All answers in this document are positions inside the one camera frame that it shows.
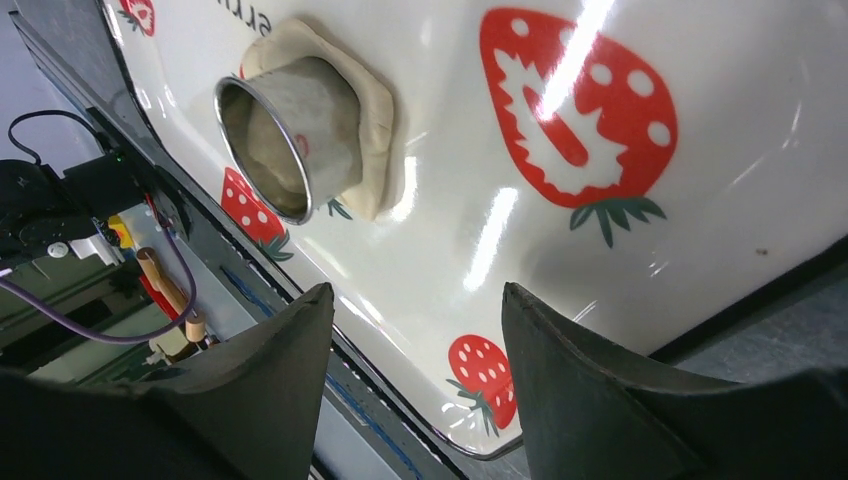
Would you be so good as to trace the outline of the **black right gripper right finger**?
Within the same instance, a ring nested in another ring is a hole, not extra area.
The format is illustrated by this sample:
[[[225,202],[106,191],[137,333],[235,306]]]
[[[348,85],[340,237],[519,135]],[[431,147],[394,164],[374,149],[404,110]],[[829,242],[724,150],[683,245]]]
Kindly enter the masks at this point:
[[[516,283],[502,331],[535,479],[843,479],[847,372],[762,383],[680,370],[556,312]]]

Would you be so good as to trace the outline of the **white strawberry print tray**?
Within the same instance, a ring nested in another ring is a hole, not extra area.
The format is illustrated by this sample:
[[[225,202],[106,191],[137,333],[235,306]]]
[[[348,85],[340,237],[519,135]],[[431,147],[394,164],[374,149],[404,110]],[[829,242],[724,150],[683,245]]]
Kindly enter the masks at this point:
[[[107,1],[158,143],[458,450],[520,437],[503,286],[653,352],[847,235],[843,1]],[[298,19],[382,80],[385,195],[287,226],[216,85]]]

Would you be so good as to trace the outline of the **beige dough piece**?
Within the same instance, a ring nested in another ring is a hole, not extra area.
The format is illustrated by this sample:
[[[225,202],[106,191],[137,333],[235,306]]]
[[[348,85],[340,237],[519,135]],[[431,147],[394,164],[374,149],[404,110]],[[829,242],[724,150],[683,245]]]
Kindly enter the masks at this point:
[[[394,126],[392,94],[351,48],[321,28],[288,18],[270,34],[253,41],[241,58],[247,78],[316,57],[328,62],[352,87],[360,104],[358,135],[362,179],[343,190],[340,200],[364,221],[374,221],[382,209]]]

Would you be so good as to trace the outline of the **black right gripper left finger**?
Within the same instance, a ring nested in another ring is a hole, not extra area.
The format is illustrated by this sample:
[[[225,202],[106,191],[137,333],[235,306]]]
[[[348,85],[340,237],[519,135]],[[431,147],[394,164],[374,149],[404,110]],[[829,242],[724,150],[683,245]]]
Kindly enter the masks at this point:
[[[328,366],[334,292],[137,382],[1,376],[5,479],[304,479]]]

